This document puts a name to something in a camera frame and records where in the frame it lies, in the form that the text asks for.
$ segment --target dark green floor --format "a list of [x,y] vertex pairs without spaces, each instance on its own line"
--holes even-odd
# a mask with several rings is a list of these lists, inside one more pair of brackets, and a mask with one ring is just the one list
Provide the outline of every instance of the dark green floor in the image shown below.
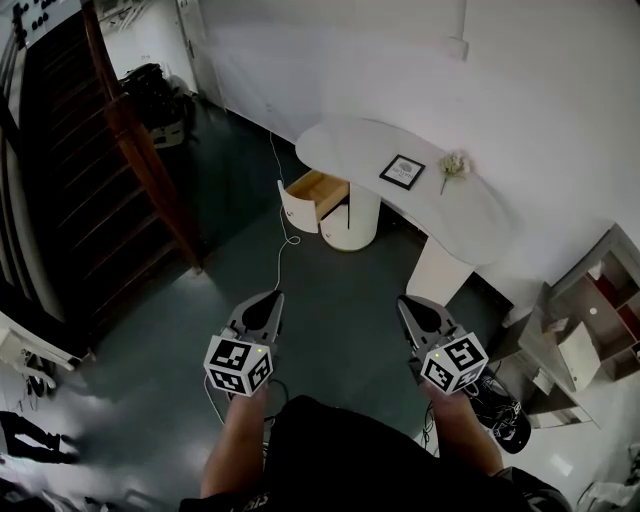
[[[290,143],[277,136],[273,142],[286,184],[309,170]],[[214,248],[280,202],[269,133],[217,107],[196,102],[189,140],[160,156]]]
[[[24,408],[35,423],[78,438],[80,465],[10,460],[0,476],[126,510],[175,510],[181,498],[197,495],[221,427],[203,389],[210,337],[237,303],[273,288],[283,242],[268,138],[239,119],[214,121],[198,127],[199,145],[190,143],[190,154],[174,152],[174,163],[183,162],[179,186],[216,247],[205,272],[187,272],[147,294],[101,342],[96,362],[64,375],[55,398],[42,400],[37,411]],[[304,170],[290,145],[280,144],[279,152],[285,178]],[[291,397],[308,394],[414,437],[427,402],[406,367],[409,350],[394,303],[418,260],[420,239],[382,215],[371,246],[341,253],[287,227],[302,243],[283,253],[286,301],[275,377]],[[484,342],[502,319],[494,309],[471,286],[451,305]],[[23,393],[17,373],[1,367],[0,386],[5,409],[14,408]],[[275,413],[283,393],[271,388]]]

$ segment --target curved white desk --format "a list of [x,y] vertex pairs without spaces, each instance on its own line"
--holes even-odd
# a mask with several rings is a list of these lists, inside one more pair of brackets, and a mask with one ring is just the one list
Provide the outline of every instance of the curved white desk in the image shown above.
[[[444,305],[476,266],[497,260],[509,243],[506,215],[479,176],[449,180],[440,195],[438,160],[445,152],[417,135],[375,121],[333,118],[304,132],[296,153],[312,169],[382,197],[429,235],[408,293]],[[396,155],[425,165],[411,190],[380,178]]]

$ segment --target open drawer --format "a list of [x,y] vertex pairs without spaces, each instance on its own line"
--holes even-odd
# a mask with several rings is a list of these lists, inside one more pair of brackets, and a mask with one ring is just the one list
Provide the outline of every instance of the open drawer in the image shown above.
[[322,218],[349,195],[349,183],[309,171],[286,189],[278,180],[278,190],[289,222],[302,231],[317,233]]

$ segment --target forearm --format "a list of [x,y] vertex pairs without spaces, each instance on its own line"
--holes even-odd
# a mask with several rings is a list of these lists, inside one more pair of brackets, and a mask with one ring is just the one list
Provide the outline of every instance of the forearm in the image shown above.
[[266,386],[253,397],[235,396],[229,406],[220,440],[205,466],[200,497],[244,493],[262,477],[262,443]]
[[467,396],[435,393],[430,391],[440,456],[463,461],[490,476],[501,471],[504,466],[500,450],[482,428]]

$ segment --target framed picture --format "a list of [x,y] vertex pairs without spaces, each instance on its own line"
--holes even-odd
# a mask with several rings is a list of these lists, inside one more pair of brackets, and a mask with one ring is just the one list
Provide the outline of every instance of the framed picture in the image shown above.
[[397,155],[387,168],[382,171],[380,177],[394,185],[398,185],[406,190],[411,187],[424,170],[424,165],[406,156]]

